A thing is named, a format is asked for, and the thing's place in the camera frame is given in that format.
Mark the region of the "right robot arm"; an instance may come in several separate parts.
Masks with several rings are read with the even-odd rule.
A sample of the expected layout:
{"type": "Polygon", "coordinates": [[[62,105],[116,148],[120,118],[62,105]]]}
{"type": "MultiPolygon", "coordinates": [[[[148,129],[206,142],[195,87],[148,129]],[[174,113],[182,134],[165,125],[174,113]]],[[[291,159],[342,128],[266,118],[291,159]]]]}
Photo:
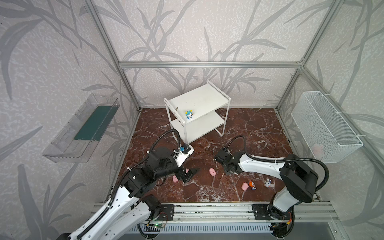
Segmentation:
{"type": "Polygon", "coordinates": [[[275,193],[269,204],[253,205],[256,220],[283,220],[293,214],[296,204],[311,203],[316,191],[318,174],[295,155],[286,158],[249,157],[246,153],[230,154],[219,150],[214,160],[226,174],[259,173],[280,179],[285,187],[275,193]]]}

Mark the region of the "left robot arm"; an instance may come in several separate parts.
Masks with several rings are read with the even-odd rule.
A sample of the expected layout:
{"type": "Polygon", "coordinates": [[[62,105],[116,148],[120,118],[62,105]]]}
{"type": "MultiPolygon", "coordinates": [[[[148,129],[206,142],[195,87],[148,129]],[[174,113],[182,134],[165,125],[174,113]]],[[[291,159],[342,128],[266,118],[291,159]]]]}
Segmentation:
{"type": "Polygon", "coordinates": [[[138,224],[157,218],[162,204],[150,192],[158,180],[176,176],[187,183],[198,169],[186,170],[185,160],[194,148],[183,144],[176,150],[151,149],[137,166],[118,180],[109,200],[87,222],[72,233],[61,234],[60,240],[117,240],[138,224]]]}

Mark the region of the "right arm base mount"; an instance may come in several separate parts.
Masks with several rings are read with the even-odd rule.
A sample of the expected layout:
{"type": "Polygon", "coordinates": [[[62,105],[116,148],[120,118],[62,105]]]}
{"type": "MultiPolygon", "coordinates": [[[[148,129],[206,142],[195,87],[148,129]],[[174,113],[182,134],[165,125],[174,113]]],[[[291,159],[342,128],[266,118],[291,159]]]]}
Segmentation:
{"type": "Polygon", "coordinates": [[[277,240],[284,240],[295,226],[294,207],[290,207],[286,212],[281,212],[269,204],[253,204],[252,212],[257,221],[271,221],[269,230],[277,240]]]}

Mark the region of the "teal blue cat figurine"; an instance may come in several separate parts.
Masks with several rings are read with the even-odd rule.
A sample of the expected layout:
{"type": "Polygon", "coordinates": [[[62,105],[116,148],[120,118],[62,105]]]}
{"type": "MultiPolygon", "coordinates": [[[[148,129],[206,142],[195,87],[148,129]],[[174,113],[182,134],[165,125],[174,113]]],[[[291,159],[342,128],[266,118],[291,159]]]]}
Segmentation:
{"type": "Polygon", "coordinates": [[[193,112],[192,111],[187,111],[185,112],[187,120],[191,120],[193,118],[193,112]]]}

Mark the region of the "white blue round figurine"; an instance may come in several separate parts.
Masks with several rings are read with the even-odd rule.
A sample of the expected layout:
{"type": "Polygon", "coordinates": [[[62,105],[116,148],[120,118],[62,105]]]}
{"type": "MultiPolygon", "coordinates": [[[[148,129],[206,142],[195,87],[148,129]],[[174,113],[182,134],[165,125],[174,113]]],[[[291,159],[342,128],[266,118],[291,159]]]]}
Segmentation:
{"type": "Polygon", "coordinates": [[[270,188],[274,188],[275,187],[275,184],[272,182],[271,179],[267,178],[265,181],[264,181],[264,186],[268,189],[270,188]]]}

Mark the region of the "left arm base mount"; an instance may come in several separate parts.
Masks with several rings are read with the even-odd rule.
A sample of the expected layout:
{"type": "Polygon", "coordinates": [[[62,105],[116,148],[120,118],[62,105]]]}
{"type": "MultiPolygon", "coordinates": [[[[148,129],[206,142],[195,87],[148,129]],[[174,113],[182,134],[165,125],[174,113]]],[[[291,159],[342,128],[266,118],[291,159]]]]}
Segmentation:
{"type": "Polygon", "coordinates": [[[148,223],[168,223],[168,221],[172,221],[174,219],[175,205],[161,204],[153,195],[144,197],[142,203],[145,203],[149,207],[150,215],[147,223],[138,224],[138,230],[146,240],[154,240],[163,229],[160,229],[160,231],[147,231],[145,225],[148,223]]]}

